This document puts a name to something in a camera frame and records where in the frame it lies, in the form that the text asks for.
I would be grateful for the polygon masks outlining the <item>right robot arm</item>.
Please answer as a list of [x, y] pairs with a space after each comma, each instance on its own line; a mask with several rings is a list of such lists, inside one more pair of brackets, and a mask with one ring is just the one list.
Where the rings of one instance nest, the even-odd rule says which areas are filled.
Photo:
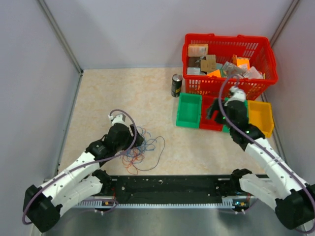
[[249, 122], [244, 99], [214, 99], [207, 109], [207, 118], [227, 125], [232, 140], [249, 154], [271, 180], [260, 180], [249, 170], [237, 170], [229, 183], [237, 195], [247, 192], [269, 206], [288, 229], [315, 218], [315, 187], [299, 177], [272, 149], [263, 132]]

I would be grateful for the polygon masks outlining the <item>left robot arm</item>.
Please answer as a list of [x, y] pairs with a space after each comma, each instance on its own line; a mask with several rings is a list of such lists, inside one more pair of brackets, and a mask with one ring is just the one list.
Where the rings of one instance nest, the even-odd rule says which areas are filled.
[[100, 168], [143, 142], [143, 136], [133, 124], [112, 125], [107, 134], [90, 143], [68, 168], [41, 186], [31, 185], [26, 190], [23, 224], [34, 224], [40, 232], [47, 232], [81, 201], [98, 193], [108, 194], [112, 188], [111, 178]]

